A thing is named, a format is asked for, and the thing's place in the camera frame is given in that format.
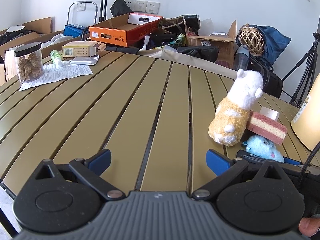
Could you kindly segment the person's right hand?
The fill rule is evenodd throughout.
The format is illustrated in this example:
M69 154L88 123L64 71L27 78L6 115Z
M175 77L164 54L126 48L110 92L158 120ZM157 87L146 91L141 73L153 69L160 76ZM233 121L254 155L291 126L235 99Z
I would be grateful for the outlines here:
M302 218L298 229L301 234L312 237L319 232L320 219L319 218Z

